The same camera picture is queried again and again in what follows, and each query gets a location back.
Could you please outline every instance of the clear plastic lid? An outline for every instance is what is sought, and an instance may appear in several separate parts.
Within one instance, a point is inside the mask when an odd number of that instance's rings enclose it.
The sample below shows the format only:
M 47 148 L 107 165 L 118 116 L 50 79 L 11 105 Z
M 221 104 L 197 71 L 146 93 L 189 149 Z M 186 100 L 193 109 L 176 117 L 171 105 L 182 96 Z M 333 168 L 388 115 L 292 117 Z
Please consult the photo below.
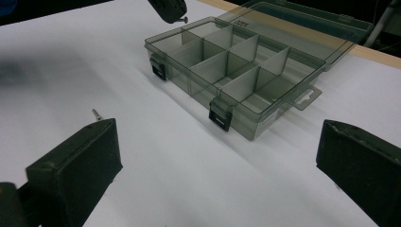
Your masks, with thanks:
M 374 27 L 286 0 L 254 0 L 218 18 L 304 51 L 324 60 L 326 66 L 366 39 Z

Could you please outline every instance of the plastic organizer box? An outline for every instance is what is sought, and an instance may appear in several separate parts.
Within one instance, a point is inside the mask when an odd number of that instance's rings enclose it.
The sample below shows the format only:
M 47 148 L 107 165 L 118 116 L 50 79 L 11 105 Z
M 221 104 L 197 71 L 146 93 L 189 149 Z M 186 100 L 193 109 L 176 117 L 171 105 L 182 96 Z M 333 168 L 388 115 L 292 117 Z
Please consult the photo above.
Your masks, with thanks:
M 225 131 L 253 140 L 291 106 L 315 100 L 316 77 L 372 27 L 286 1 L 252 1 L 148 38 L 145 47 L 155 75 L 208 108 Z

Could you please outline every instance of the white tabletop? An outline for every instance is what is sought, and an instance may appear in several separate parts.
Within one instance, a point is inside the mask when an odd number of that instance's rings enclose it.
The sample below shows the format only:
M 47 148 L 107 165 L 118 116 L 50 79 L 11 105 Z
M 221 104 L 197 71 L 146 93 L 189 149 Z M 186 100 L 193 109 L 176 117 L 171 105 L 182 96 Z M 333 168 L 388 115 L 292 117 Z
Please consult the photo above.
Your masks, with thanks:
M 187 0 L 191 22 L 223 13 Z M 118 0 L 0 26 L 0 182 L 95 121 L 117 120 L 124 168 L 85 226 L 375 226 L 316 168 L 324 119 L 401 147 L 401 70 L 346 56 L 250 142 L 151 72 L 145 39 L 164 23 L 147 1 Z

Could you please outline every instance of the box latch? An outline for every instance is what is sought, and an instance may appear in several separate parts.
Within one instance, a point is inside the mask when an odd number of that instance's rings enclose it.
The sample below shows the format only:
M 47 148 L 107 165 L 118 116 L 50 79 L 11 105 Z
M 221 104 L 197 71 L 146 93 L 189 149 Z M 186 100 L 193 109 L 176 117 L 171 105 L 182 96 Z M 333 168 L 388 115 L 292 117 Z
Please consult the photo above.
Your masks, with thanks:
M 218 97 L 213 98 L 209 105 L 209 118 L 223 130 L 228 131 L 233 118 L 233 107 Z
M 159 60 L 157 60 L 154 55 L 150 57 L 150 64 L 151 64 L 151 69 L 153 73 L 159 77 L 161 80 L 166 81 L 166 68 L 165 65 L 160 63 Z

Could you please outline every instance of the black foam block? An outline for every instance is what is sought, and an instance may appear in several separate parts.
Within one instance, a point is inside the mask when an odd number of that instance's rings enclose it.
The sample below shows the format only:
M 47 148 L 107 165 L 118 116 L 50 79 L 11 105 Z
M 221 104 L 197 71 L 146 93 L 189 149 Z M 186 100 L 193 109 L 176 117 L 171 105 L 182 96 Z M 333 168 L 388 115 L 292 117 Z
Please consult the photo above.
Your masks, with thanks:
M 401 226 L 401 149 L 352 125 L 325 120 L 317 167 L 376 224 Z
M 42 226 L 82 226 L 121 168 L 114 119 L 84 127 L 27 167 Z

